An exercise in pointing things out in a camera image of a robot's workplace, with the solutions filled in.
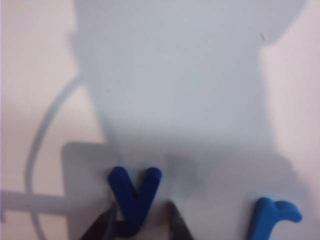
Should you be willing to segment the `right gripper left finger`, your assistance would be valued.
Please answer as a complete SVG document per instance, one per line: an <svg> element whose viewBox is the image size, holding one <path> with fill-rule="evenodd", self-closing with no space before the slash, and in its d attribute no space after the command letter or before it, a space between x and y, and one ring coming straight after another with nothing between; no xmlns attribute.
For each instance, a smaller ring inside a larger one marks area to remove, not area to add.
<svg viewBox="0 0 320 240"><path fill-rule="evenodd" d="M110 208L100 214L82 235L82 240L115 240L117 236L117 206L112 203Z"/></svg>

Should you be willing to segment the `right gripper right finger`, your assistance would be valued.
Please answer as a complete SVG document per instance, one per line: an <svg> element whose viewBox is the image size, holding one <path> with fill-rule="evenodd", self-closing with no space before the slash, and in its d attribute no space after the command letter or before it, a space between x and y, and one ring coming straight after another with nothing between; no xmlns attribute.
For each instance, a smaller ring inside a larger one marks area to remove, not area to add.
<svg viewBox="0 0 320 240"><path fill-rule="evenodd" d="M148 230L148 240L161 240L167 227L167 240L194 240L181 212L172 200L166 200L152 215L154 224Z"/></svg>

